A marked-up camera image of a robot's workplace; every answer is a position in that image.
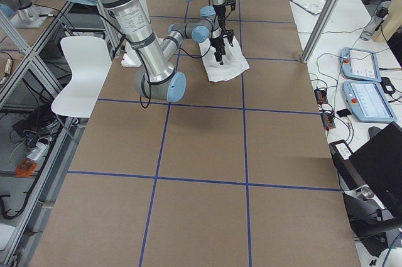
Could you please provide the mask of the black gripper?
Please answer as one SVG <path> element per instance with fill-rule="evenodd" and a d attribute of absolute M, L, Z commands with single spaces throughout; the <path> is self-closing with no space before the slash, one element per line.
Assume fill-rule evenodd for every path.
<path fill-rule="evenodd" d="M 225 30 L 215 30 L 211 34 L 210 44 L 215 48 L 214 57 L 220 65 L 223 65 L 223 58 L 221 53 L 225 53 Z"/>
<path fill-rule="evenodd" d="M 225 27 L 225 13 L 226 13 L 226 5 L 220 4 L 220 5 L 214 5 L 214 10 L 215 13 L 219 19 L 219 26 L 222 30 L 226 30 Z"/>

